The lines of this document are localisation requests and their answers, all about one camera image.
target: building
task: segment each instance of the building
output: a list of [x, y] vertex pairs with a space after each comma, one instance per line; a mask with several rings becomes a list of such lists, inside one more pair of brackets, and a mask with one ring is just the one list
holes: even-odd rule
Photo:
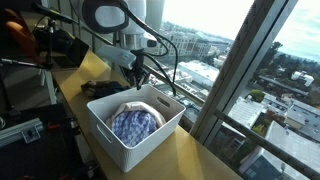
[[276, 113], [277, 115], [284, 116], [284, 114], [288, 110], [288, 105], [279, 101], [279, 99], [276, 96], [273, 96], [266, 92], [263, 92], [263, 93], [265, 94], [265, 96], [261, 104], [263, 104], [266, 108]]
[[220, 72], [219, 69], [197, 60], [180, 62], [178, 69], [191, 75], [193, 81], [207, 87], [212, 87]]
[[306, 124], [306, 118], [291, 108], [285, 114], [285, 123], [296, 129], [301, 129]]
[[[271, 123], [266, 139], [312, 169], [320, 171], [319, 144], [284, 129], [275, 121]], [[243, 160], [239, 171], [248, 180], [308, 179], [261, 147], [257, 147], [249, 157]]]
[[301, 81], [306, 87], [309, 87], [312, 82], [314, 81], [313, 77], [310, 75], [307, 75], [307, 72], [305, 71], [296, 71], [291, 75], [292, 80]]
[[[303, 117], [305, 124], [300, 127], [299, 131], [320, 142], [320, 110], [296, 99], [292, 99], [292, 105], [288, 112], [289, 111], [298, 113]], [[293, 116], [291, 119], [296, 122], [301, 122], [297, 116]]]
[[211, 46], [208, 52], [208, 56], [220, 54], [220, 51], [217, 47]]
[[[193, 47], [195, 46], [199, 38], [196, 34], [193, 33], [176, 31], [161, 30], [160, 34], [172, 41], [172, 43], [178, 50], [179, 56], [190, 56], [193, 52]], [[168, 47], [168, 56], [175, 56], [176, 54], [172, 45], [165, 40], [163, 40], [163, 43]], [[157, 47], [148, 48], [147, 51], [153, 54], [164, 54], [166, 52], [166, 49], [162, 44], [158, 43]]]
[[[266, 109], [262, 104], [239, 97], [228, 116], [251, 129], [260, 114], [265, 112]], [[238, 152], [245, 139], [245, 135], [223, 122], [212, 146], [225, 147], [222, 149], [213, 147], [213, 149], [215, 153], [223, 154], [226, 158], [231, 159]]]
[[219, 58], [213, 59], [213, 64], [215, 67], [222, 67], [224, 62], [226, 61], [227, 57], [220, 55]]
[[301, 91], [300, 89], [293, 88], [282, 84], [275, 79], [268, 78], [266, 76], [259, 76], [257, 83], [264, 87], [264, 91], [275, 92], [277, 95], [285, 93], [293, 93], [295, 96], [305, 97], [308, 96], [308, 92]]
[[[167, 72], [168, 77], [172, 80], [173, 79], [173, 75], [174, 75], [174, 70], [170, 69]], [[175, 80], [176, 81], [186, 81], [186, 82], [192, 82], [192, 76], [177, 69], [176, 70], [176, 76], [175, 76]]]
[[294, 98], [292, 93], [284, 93], [281, 95], [281, 101], [286, 105], [292, 104], [292, 98]]
[[196, 57], [208, 56], [212, 47], [216, 47], [220, 52], [225, 52], [229, 43], [222, 41], [221, 39], [209, 37], [202, 32], [197, 32], [197, 42], [193, 48], [192, 55]]

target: window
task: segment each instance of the window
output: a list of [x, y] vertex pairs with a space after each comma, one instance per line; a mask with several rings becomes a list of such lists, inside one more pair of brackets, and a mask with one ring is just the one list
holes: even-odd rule
[[246, 174], [253, 178], [256, 175], [256, 172], [254, 172], [252, 169], [248, 169]]
[[[173, 42], [179, 51], [178, 70], [181, 72], [176, 76], [176, 84], [187, 85], [183, 89], [198, 99], [198, 101], [192, 100], [193, 104], [201, 106], [207, 99], [228, 55], [229, 45], [236, 38], [252, 3], [253, 0], [241, 2], [200, 0], [197, 3], [183, 0], [165, 1], [159, 32], [167, 38], [178, 37], [179, 42], [185, 43], [181, 45]], [[224, 18], [212, 18], [221, 14], [225, 14]], [[217, 26], [211, 25], [213, 19]], [[157, 60], [167, 67], [166, 72], [173, 78], [175, 53], [171, 52], [165, 57], [157, 57]], [[159, 86], [160, 89], [170, 90], [170, 86], [167, 86], [167, 89], [163, 88], [163, 83], [159, 83]], [[183, 94], [182, 98], [190, 99], [186, 94]]]
[[[318, 63], [320, 54], [312, 50], [317, 49], [319, 45], [313, 38], [320, 37], [320, 29], [315, 20], [320, 19], [320, 14], [314, 8], [314, 4], [309, 4], [309, 2], [299, 1], [295, 8], [293, 8], [295, 1], [288, 1], [288, 3], [283, 4], [286, 7], [284, 11], [278, 11], [280, 15], [274, 19], [276, 25], [270, 24], [268, 26], [271, 34], [262, 39], [261, 36], [265, 34], [259, 35], [259, 31], [257, 31], [256, 38], [251, 39], [254, 44], [257, 43], [255, 40], [261, 38], [261, 44], [255, 44], [255, 47], [260, 46], [261, 48], [248, 47], [244, 51], [243, 59], [239, 57], [241, 55], [233, 54], [236, 51], [234, 48], [230, 50], [226, 60], [226, 63], [230, 63], [230, 67], [229, 69], [226, 65], [222, 67], [221, 71], [225, 75], [219, 75], [215, 82], [215, 88], [208, 96], [210, 101], [205, 102], [199, 114], [199, 119], [191, 131], [211, 152], [233, 169], [239, 170], [241, 163], [250, 160], [248, 156], [257, 145], [253, 144], [253, 148], [246, 147], [252, 147], [250, 142], [258, 142], [262, 137], [263, 142], [269, 143], [268, 146], [275, 146], [287, 152], [290, 158], [296, 160], [295, 165], [303, 163], [315, 175], [320, 172], [320, 163], [314, 164], [311, 161], [316, 156], [317, 150], [306, 150], [308, 155], [305, 156], [305, 153], [299, 153], [299, 151], [301, 146], [306, 145], [298, 145], [303, 142], [307, 143], [308, 147], [316, 148], [320, 142], [318, 131], [314, 130], [317, 130], [318, 126], [310, 123], [311, 119], [309, 123], [305, 124], [305, 119], [311, 117], [308, 116], [307, 112], [301, 110], [318, 111], [317, 107], [320, 104], [320, 99], [317, 98], [317, 89], [320, 84], [315, 81], [310, 81], [309, 84], [298, 81], [294, 75], [312, 76], [310, 79], [320, 77], [320, 62]], [[284, 13], [288, 15], [288, 11], [290, 11], [287, 8], [293, 10], [287, 21], [284, 21], [282, 19], [285, 16]], [[267, 23], [267, 21], [262, 23], [263, 27], [267, 26], [264, 23]], [[302, 43], [306, 39], [308, 40], [306, 42], [308, 48]], [[241, 62], [237, 64], [232, 61], [232, 58]], [[281, 106], [288, 109], [284, 113], [279, 112], [276, 108], [267, 108], [267, 105], [261, 103], [266, 96], [274, 100], [280, 100], [284, 94], [293, 95], [289, 104], [279, 102], [278, 108]], [[286, 123], [290, 125], [290, 129], [285, 129]], [[252, 136], [253, 134], [259, 135], [257, 139]], [[234, 157], [238, 157], [237, 155], [240, 154], [241, 158], [226, 158], [225, 153], [223, 153], [225, 145], [213, 146], [213, 144], [217, 144], [218, 137], [222, 139], [242, 137], [245, 143], [234, 155]], [[274, 158], [272, 156], [276, 157], [278, 155], [271, 154], [271, 159]], [[277, 164], [270, 161], [270, 165], [276, 167], [278, 173], [281, 173], [281, 168]], [[291, 175], [289, 170], [284, 169], [283, 171]], [[294, 170], [294, 173], [302, 175], [299, 178], [293, 177], [293, 179], [310, 178], [310, 174], [308, 175], [304, 170]]]

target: tree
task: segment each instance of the tree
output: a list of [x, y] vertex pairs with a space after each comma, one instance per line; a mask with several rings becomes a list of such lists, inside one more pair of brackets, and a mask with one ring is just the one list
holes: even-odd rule
[[273, 42], [273, 44], [271, 45], [271, 47], [268, 49], [267, 53], [261, 60], [261, 63], [259, 64], [258, 69], [267, 68], [271, 63], [271, 61], [274, 59], [274, 56], [278, 53], [278, 49], [282, 46], [283, 45], [278, 41]]
[[254, 126], [252, 128], [252, 130], [259, 134], [260, 136], [264, 136], [264, 125], [263, 124], [259, 124], [258, 126]]
[[251, 90], [251, 92], [250, 92], [249, 95], [251, 95], [252, 100], [254, 100], [254, 101], [258, 102], [258, 103], [260, 103], [261, 101], [263, 101], [263, 98], [264, 98], [264, 96], [265, 96], [265, 94], [264, 94], [261, 90], [259, 90], [259, 89], [253, 89], [253, 90]]
[[266, 76], [266, 75], [268, 75], [268, 72], [269, 72], [269, 70], [267, 68], [264, 68], [264, 69], [260, 69], [258, 74], [259, 74], [259, 76]]
[[286, 54], [280, 54], [274, 61], [277, 66], [284, 66], [285, 60], [287, 59]]

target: wooden desk surface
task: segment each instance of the wooden desk surface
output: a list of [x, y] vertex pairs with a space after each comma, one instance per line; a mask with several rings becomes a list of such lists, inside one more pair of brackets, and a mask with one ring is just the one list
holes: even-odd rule
[[82, 133], [108, 179], [240, 179], [180, 126], [136, 167], [128, 173], [123, 173], [89, 132], [86, 104], [90, 99], [81, 92], [80, 85], [89, 80], [117, 80], [121, 84], [126, 82], [92, 52], [87, 53], [78, 70], [54, 71], [53, 76], [71, 110], [77, 116]]

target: black stand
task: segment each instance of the black stand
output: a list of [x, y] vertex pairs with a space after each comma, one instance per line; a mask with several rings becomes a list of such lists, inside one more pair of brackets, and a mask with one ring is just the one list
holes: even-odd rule
[[[46, 61], [43, 64], [38, 65], [38, 64], [33, 64], [33, 63], [24, 63], [24, 62], [19, 62], [16, 60], [1, 59], [0, 58], [0, 67], [3, 66], [4, 64], [8, 64], [8, 65], [17, 65], [17, 66], [51, 70], [52, 69], [52, 63], [51, 63], [52, 37], [53, 37], [53, 33], [55, 31], [55, 21], [52, 19], [49, 19], [49, 21], [48, 21], [48, 31], [49, 31], [49, 46], [47, 49]], [[3, 77], [2, 77], [1, 73], [0, 73], [0, 91], [1, 91], [2, 97], [5, 101], [5, 106], [6, 106], [5, 108], [9, 114], [9, 116], [16, 117], [16, 116], [20, 115], [20, 112], [14, 108], [14, 106], [11, 104], [11, 102], [9, 100], [8, 92], [7, 92], [5, 84], [3, 82]]]
[[131, 52], [136, 55], [136, 61], [133, 65], [133, 68], [129, 70], [126, 76], [129, 79], [130, 86], [136, 85], [137, 90], [140, 90], [141, 85], [149, 79], [150, 73], [143, 68], [144, 56], [141, 55], [143, 49]]

